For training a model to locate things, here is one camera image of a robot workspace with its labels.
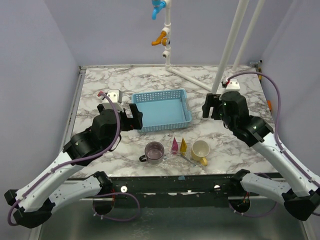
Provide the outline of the blue plastic basket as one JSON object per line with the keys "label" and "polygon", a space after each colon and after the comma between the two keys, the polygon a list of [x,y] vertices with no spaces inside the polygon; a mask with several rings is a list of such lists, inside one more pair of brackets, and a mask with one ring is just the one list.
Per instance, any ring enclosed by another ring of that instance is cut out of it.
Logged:
{"label": "blue plastic basket", "polygon": [[135,93],[131,102],[143,114],[139,133],[183,129],[192,121],[187,92],[183,88]]}

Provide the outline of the purple translucent cup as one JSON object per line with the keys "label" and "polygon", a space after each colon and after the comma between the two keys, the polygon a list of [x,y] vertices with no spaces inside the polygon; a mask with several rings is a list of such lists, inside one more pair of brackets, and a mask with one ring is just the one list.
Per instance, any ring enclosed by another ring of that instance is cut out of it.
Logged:
{"label": "purple translucent cup", "polygon": [[139,161],[157,165],[162,162],[165,155],[164,146],[157,141],[149,142],[144,148],[144,155],[139,157]]}

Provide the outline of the yellow mug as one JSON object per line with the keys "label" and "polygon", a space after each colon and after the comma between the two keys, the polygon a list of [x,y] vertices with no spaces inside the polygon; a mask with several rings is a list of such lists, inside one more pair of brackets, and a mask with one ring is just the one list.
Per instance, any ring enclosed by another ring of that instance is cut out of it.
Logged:
{"label": "yellow mug", "polygon": [[207,156],[210,153],[210,146],[204,140],[197,140],[191,147],[191,158],[206,167],[208,165]]}

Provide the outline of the yellow toothpaste tube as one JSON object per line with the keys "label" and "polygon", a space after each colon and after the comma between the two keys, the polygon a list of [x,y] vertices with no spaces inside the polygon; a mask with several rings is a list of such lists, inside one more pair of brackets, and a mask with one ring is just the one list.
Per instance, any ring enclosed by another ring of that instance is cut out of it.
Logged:
{"label": "yellow toothpaste tube", "polygon": [[188,149],[188,144],[186,143],[185,139],[182,138],[179,151],[181,154],[185,154],[187,152],[187,149]]}

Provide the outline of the pink toothpaste tube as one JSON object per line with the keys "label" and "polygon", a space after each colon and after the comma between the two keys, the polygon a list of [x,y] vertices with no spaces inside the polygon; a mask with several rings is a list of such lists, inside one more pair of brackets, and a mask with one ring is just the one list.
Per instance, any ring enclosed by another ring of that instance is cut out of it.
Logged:
{"label": "pink toothpaste tube", "polygon": [[173,138],[173,141],[172,141],[171,152],[174,155],[179,152],[179,144],[178,144],[178,142],[177,142],[175,137]]}

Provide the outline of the clear textured round tray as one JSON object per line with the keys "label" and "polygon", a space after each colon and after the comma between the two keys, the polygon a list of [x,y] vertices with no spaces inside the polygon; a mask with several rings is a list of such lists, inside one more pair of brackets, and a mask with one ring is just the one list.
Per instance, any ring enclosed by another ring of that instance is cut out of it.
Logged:
{"label": "clear textured round tray", "polygon": [[189,168],[197,166],[196,162],[191,160],[189,151],[182,154],[179,151],[172,151],[170,147],[165,149],[161,165],[167,168]]}

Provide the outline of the grey toothbrush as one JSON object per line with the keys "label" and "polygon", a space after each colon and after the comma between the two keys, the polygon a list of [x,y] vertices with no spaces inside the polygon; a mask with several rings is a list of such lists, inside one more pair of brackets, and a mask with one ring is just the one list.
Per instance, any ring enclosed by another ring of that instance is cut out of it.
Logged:
{"label": "grey toothbrush", "polygon": [[163,161],[163,162],[177,161],[177,160],[180,159],[180,158],[181,158],[181,157],[180,157],[179,154],[178,154],[178,155],[166,154],[166,155],[163,157],[162,161]]}
{"label": "grey toothbrush", "polygon": [[196,167],[197,165],[190,159],[188,159],[187,157],[185,157],[184,155],[180,155],[180,157],[184,160],[186,160],[188,163],[190,163],[193,167]]}

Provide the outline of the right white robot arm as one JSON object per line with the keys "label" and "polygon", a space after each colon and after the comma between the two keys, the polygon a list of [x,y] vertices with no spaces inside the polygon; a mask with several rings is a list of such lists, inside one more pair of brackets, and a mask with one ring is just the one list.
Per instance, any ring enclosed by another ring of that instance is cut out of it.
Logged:
{"label": "right white robot arm", "polygon": [[267,197],[284,205],[287,212],[306,221],[320,205],[320,178],[305,167],[276,140],[273,128],[261,117],[249,114],[246,98],[237,91],[208,93],[203,118],[223,122],[235,137],[261,154],[285,179],[284,183],[241,169],[231,177],[230,191]]}

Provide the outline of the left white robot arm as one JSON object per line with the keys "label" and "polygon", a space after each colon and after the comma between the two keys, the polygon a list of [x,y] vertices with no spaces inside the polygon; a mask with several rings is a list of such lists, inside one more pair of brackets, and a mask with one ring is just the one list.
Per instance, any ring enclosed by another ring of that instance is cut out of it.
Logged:
{"label": "left white robot arm", "polygon": [[32,182],[21,189],[9,189],[4,198],[11,206],[7,222],[10,226],[33,229],[46,222],[54,212],[86,197],[115,198],[112,180],[104,171],[97,171],[72,186],[63,185],[73,174],[110,152],[121,132],[141,130],[143,114],[137,105],[129,105],[132,117],[115,104],[110,108],[98,105],[99,114],[92,125],[75,134],[62,148],[56,159]]}

